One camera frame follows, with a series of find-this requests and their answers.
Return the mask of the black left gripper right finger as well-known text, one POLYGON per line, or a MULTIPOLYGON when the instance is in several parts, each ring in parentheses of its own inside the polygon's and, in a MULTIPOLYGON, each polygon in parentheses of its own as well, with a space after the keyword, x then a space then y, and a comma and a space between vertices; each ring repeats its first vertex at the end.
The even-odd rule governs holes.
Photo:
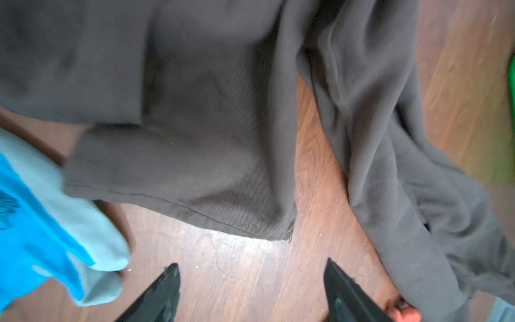
POLYGON ((390 322, 392 319, 334 261, 327 260, 323 281, 328 321, 390 322))

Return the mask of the brown trousers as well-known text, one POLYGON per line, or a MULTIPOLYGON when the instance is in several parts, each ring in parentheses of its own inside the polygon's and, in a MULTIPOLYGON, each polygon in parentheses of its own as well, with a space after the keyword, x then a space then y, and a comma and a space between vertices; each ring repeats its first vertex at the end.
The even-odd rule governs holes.
POLYGON ((458 321, 514 302, 514 248, 479 182, 426 139, 418 1, 2 1, 1 106, 90 125, 64 191, 200 228, 294 229, 296 77, 401 295, 458 321))

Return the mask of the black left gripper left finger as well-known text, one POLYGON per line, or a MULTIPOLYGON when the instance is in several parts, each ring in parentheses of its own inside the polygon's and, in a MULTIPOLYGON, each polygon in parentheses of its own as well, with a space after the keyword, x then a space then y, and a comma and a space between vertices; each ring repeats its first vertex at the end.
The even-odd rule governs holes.
POLYGON ((180 299, 180 286, 179 266, 174 263, 115 322, 173 322, 180 299))

